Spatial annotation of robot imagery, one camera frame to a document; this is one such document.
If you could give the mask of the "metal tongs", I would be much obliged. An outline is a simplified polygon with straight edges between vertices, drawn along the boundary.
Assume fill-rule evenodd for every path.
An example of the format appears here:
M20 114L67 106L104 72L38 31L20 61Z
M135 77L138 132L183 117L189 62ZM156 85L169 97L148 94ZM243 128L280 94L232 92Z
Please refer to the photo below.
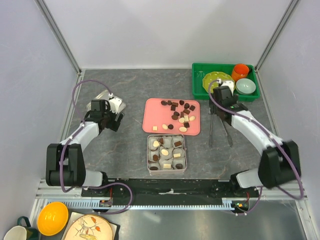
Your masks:
M215 115L214 114L211 114L210 115L210 128L209 128L209 140L208 140L208 145L210 148L213 148L213 143L214 143L214 139L213 139L213 126L214 126L214 118L215 118ZM233 147L233 139L226 127L226 124L224 121L220 120L222 126L223 126L223 129L225 131L225 134L226 134L226 138L227 138L227 141L228 141L228 145L230 148Z

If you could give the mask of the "pink chocolate tray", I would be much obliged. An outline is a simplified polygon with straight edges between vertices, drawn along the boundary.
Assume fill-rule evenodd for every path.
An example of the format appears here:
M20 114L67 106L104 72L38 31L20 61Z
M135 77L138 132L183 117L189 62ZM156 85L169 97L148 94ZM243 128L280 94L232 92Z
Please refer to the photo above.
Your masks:
M163 124L173 125L173 129L163 129ZM151 134L196 136L201 131L200 104L187 99L149 98L145 103L142 129Z

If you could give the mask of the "pink square chocolate tin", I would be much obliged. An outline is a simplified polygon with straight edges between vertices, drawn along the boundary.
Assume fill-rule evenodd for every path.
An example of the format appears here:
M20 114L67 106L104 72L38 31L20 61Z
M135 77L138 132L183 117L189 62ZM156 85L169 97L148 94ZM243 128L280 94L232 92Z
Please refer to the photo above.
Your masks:
M146 166L151 175L182 174L187 169L182 134L152 134L147 138Z

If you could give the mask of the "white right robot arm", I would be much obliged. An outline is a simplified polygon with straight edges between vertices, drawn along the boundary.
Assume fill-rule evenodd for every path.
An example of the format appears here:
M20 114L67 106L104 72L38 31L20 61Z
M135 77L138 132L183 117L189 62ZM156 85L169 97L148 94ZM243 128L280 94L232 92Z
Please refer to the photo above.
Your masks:
M242 133L260 154L257 168L230 177L229 191L233 196L242 196L247 188L272 189L301 177L299 148L293 140L284 141L261 125L245 105L238 103L228 86L214 88L209 97L213 113Z

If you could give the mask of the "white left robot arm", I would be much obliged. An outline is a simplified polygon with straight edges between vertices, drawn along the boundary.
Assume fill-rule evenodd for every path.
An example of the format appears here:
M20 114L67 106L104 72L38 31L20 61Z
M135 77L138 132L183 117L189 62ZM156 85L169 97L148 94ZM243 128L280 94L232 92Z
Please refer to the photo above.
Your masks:
M109 183L104 181L106 174L87 170L83 152L104 129L118 131L125 107L118 97L92 100L79 127L65 140L47 147L46 184L60 186L63 192L68 191L66 187L92 187L99 197L106 196L110 191Z

